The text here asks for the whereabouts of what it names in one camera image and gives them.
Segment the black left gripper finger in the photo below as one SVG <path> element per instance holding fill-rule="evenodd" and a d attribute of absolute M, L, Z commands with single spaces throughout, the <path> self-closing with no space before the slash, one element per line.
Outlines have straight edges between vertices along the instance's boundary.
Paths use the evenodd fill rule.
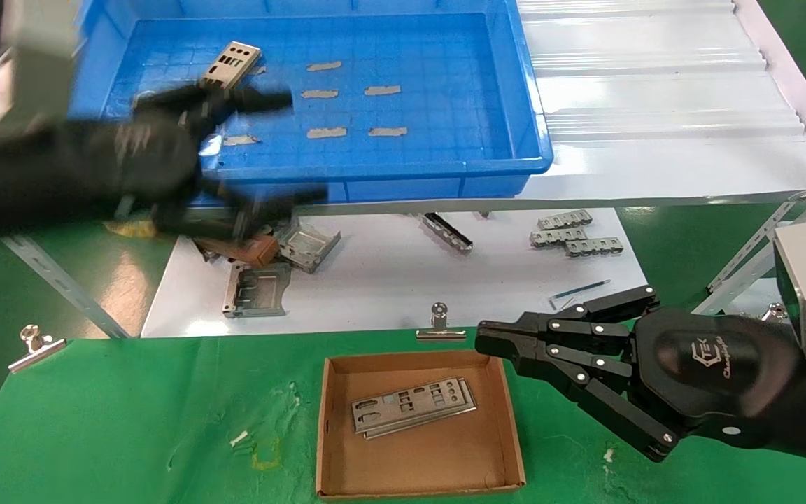
<path fill-rule="evenodd" d="M 222 203 L 215 218 L 196 217 L 191 203 L 198 195 L 207 195 Z M 189 197 L 155 204 L 151 220 L 158 232 L 204 239 L 252 239 L 272 221 L 288 219 L 300 205 L 327 201 L 327 184 L 295 185 L 290 190 L 246 194 L 236 186 L 204 178 L 193 186 Z"/>
<path fill-rule="evenodd" d="M 236 113 L 273 113 L 292 106 L 293 95 L 288 90 L 260 92 L 251 86 L 189 84 L 137 98 L 134 119 L 162 119 L 192 134 L 212 134 Z"/>

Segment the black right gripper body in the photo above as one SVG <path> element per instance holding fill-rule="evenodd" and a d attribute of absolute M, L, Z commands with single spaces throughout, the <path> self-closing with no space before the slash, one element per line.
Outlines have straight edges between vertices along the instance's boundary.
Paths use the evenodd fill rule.
<path fill-rule="evenodd" d="M 806 357 L 789 325 L 663 307 L 634 335 L 637 399 L 662 424 L 806 457 Z"/>

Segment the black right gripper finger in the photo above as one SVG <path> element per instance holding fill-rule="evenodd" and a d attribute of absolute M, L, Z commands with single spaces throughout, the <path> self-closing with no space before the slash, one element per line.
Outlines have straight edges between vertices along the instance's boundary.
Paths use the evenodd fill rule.
<path fill-rule="evenodd" d="M 607 326 L 639 318 L 659 305 L 658 291 L 643 285 L 578 303 L 554 314 L 526 311 L 514 322 L 483 320 L 477 326 L 476 338 L 528 336 L 555 342 L 563 341 L 566 335 L 618 335 L 621 330 Z"/>
<path fill-rule="evenodd" d="M 627 363 L 543 341 L 478 341 L 476 350 L 511 361 L 518 376 L 552 386 L 650 461 L 661 463 L 680 440 L 627 399 L 633 378 Z"/>

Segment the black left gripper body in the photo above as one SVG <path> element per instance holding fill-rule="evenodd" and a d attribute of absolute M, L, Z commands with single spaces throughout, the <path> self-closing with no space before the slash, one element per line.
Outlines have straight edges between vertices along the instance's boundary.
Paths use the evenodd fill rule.
<path fill-rule="evenodd" d="M 189 198 L 200 144 L 164 119 L 65 120 L 0 135 L 0 236 Z"/>

